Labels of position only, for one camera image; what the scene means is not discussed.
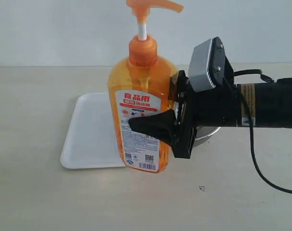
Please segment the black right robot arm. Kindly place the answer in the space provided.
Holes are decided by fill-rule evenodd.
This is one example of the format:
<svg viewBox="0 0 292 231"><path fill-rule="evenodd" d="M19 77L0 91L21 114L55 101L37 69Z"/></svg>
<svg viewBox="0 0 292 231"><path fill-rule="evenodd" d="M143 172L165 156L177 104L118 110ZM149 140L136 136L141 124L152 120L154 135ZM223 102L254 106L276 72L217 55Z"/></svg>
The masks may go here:
<svg viewBox="0 0 292 231"><path fill-rule="evenodd" d="M235 84L195 92L184 71L170 79L177 109L132 118L130 128L168 144L174 157L189 159L199 127L292 128L292 78Z"/></svg>

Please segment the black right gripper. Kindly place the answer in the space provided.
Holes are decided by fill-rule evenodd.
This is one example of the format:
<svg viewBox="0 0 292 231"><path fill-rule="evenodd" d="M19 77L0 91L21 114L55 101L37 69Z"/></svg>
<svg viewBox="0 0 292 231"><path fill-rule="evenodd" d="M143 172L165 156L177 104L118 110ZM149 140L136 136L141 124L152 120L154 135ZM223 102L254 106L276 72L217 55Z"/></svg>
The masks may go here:
<svg viewBox="0 0 292 231"><path fill-rule="evenodd" d="M174 110L128 120L132 131L154 137L169 146L175 158L189 159L200 127L239 127L241 100L234 75L223 76L222 85L194 92L184 70L169 80L168 102L178 102Z"/></svg>

